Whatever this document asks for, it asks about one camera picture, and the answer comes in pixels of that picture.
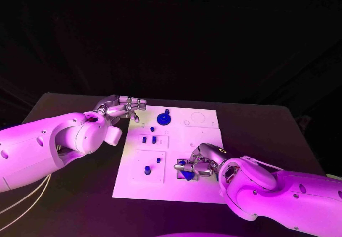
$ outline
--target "robotic hand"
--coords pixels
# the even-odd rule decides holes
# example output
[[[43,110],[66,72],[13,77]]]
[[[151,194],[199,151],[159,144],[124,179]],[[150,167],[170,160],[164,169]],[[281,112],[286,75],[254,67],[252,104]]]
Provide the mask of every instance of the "robotic hand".
[[[146,100],[111,95],[94,111],[69,113],[0,131],[0,192],[37,181],[75,159],[92,153],[102,141],[117,145],[120,118],[138,122],[134,110]]]
[[[270,173],[260,164],[277,169]],[[189,163],[174,169],[202,177],[219,176],[221,195],[234,213],[252,221],[267,216],[287,228],[316,236],[342,236],[342,181],[284,171],[248,156],[235,158],[202,143]]]

